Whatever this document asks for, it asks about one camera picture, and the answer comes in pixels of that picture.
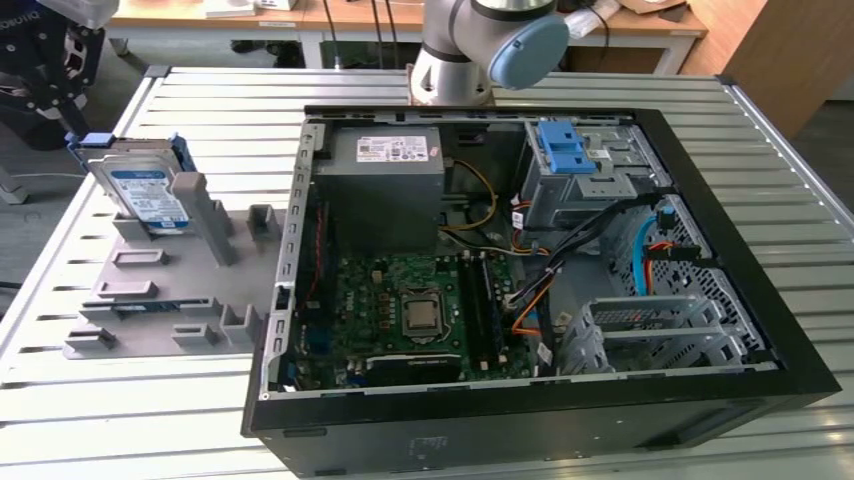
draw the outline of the green motherboard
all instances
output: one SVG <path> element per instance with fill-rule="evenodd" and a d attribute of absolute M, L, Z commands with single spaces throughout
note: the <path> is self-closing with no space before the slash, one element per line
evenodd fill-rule
<path fill-rule="evenodd" d="M 329 361 L 311 362 L 310 388 L 346 388 L 366 385 L 365 361 L 382 356 L 459 356 L 457 381 L 526 378 L 531 376 L 527 344 L 489 332 L 489 340 L 473 343 L 473 307 L 466 306 L 466 287 L 459 265 L 477 261 L 489 270 L 491 301 L 513 289 L 510 265 L 503 255 L 465 260 L 459 256 L 401 255 L 378 258 L 342 258 L 335 288 L 335 321 L 326 334 Z M 497 317 L 481 318 L 495 329 Z M 473 345 L 501 352 L 487 363 L 473 358 Z"/>

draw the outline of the motherboard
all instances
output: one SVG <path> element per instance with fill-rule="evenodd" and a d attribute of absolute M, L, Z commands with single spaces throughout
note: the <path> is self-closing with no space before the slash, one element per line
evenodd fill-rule
<path fill-rule="evenodd" d="M 306 331 L 307 387 L 531 376 L 527 344 L 506 335 L 503 255 L 345 257 L 335 281 L 334 322 Z"/>

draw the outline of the desk leg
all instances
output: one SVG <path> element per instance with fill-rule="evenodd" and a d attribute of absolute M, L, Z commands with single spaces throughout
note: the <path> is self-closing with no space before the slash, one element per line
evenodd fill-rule
<path fill-rule="evenodd" d="M 0 199 L 10 205 L 20 205 L 27 201 L 27 190 L 12 175 L 0 167 Z"/>
<path fill-rule="evenodd" d="M 116 51 L 116 55 L 124 57 L 131 51 L 128 50 L 128 39 L 127 38 L 111 38 L 110 44 L 112 45 L 112 49 Z"/>
<path fill-rule="evenodd" d="M 303 44 L 303 57 L 306 68 L 323 68 L 323 32 L 299 32 L 299 41 Z"/>
<path fill-rule="evenodd" d="M 656 66 L 656 75 L 677 75 L 689 57 L 696 37 L 670 37 L 670 46 Z"/>

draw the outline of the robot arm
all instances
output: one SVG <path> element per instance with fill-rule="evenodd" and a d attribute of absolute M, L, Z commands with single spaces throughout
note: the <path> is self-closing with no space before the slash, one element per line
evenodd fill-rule
<path fill-rule="evenodd" d="M 490 85 L 529 88 L 553 70 L 570 33 L 555 0 L 431 0 L 410 89 L 418 103 L 479 105 Z"/>
<path fill-rule="evenodd" d="M 80 108 L 100 62 L 100 27 L 118 8 L 119 0 L 3 0 L 0 5 L 0 106 L 62 119 L 79 137 L 90 133 Z"/>

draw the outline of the aluminum slotted table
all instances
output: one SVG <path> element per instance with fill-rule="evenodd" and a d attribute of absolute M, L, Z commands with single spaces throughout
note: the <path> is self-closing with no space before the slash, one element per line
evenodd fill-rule
<path fill-rule="evenodd" d="M 115 133 L 180 132 L 229 209 L 285 207 L 305 105 L 403 104 L 406 92 L 401 72 L 175 68 L 143 80 Z M 854 220 L 740 89 L 706 77 L 566 74 L 495 96 L 499 105 L 664 111 L 845 391 L 692 450 L 410 475 L 852 478 Z M 63 357 L 114 211 L 90 176 L 0 323 L 0 477 L 293 478 L 239 434 L 250 355 Z"/>

